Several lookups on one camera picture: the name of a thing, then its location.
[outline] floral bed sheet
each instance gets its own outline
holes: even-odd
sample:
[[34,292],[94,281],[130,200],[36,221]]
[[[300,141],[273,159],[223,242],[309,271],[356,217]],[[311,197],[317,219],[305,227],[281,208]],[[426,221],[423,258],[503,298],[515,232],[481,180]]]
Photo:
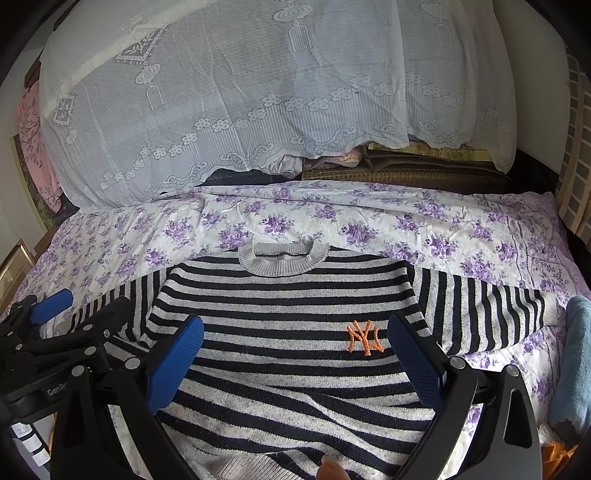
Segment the floral bed sheet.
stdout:
[[[557,294],[559,326],[521,343],[467,356],[477,368],[518,365],[538,422],[547,417],[564,344],[564,309],[591,291],[570,256],[552,195],[463,196],[358,182],[199,187],[135,207],[78,213],[66,221],[16,295],[74,294],[49,322],[64,333],[72,312],[116,286],[188,258],[265,242],[321,239],[415,265]],[[457,472],[475,431],[474,407],[442,478]]]

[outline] embroidered logo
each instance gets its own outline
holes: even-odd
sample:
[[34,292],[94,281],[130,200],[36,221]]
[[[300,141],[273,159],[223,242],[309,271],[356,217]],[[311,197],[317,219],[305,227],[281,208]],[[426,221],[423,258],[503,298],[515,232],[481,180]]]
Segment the embroidered logo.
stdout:
[[[378,352],[384,351],[384,347],[381,345],[378,338],[379,328],[374,326],[374,323],[371,320],[367,320],[367,322],[365,322],[365,330],[361,329],[357,323],[357,320],[353,321],[353,327],[355,330],[353,330],[351,325],[347,325],[347,332],[349,332],[349,352],[353,352],[355,350],[355,342],[357,340],[363,345],[365,356],[371,355],[371,350],[377,350]],[[374,341],[370,342],[368,335],[372,327],[374,327]]]

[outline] white label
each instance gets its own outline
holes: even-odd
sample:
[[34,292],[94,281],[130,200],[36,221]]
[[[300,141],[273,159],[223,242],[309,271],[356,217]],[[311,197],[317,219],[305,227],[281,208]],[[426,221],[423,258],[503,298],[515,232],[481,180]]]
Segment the white label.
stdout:
[[23,440],[22,444],[29,452],[34,452],[41,446],[41,440],[37,435],[33,435],[31,438]]
[[27,425],[26,423],[15,423],[12,426],[12,430],[14,431],[15,435],[18,438],[24,437],[25,435],[29,435],[32,431],[33,428],[30,425]]
[[41,466],[45,465],[49,460],[51,460],[51,457],[49,456],[49,453],[47,453],[47,450],[43,449],[42,451],[33,455],[33,460],[35,460],[35,463],[38,466]]

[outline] wall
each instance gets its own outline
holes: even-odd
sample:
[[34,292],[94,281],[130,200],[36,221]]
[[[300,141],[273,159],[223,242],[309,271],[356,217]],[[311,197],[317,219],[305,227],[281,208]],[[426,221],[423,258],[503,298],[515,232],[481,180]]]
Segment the wall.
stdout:
[[66,2],[33,35],[0,86],[0,260],[20,238],[34,252],[35,245],[46,232],[21,181],[12,137],[17,134],[16,110],[25,74],[41,53],[54,22],[69,4],[70,1]]
[[569,68],[562,38],[525,0],[493,0],[517,96],[517,147],[558,172],[569,128]]

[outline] rolled blue towel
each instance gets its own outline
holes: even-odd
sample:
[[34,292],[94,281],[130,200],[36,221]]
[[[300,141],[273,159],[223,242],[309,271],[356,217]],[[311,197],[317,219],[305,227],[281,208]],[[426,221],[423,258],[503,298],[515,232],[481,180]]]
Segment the rolled blue towel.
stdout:
[[591,424],[591,301],[570,299],[566,325],[562,368],[548,422],[565,442],[575,444]]

